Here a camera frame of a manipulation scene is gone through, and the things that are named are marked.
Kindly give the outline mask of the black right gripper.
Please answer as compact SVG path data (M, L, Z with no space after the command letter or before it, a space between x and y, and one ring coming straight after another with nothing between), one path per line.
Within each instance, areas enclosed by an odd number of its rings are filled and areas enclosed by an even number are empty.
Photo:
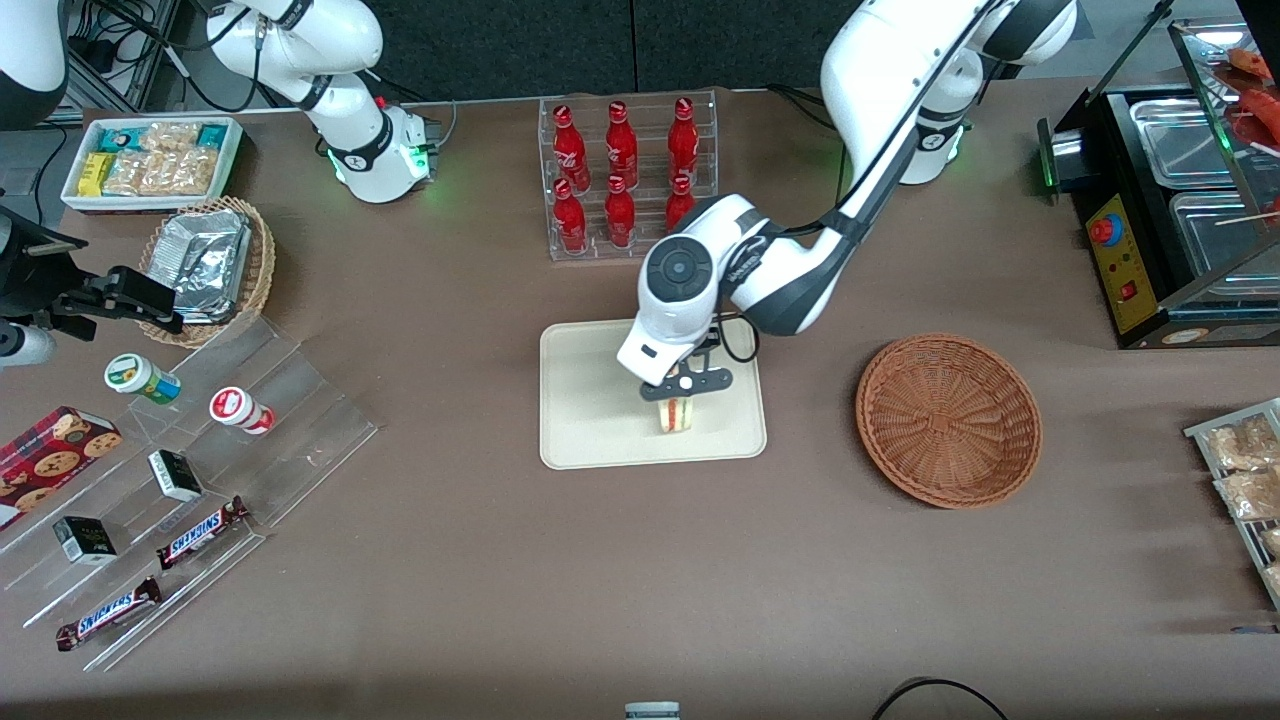
M96 334L95 318L141 322L168 334L183 332L170 287L132 268L91 275L70 256L86 249L87 241L51 231L8 208L1 214L4 320L64 334Z

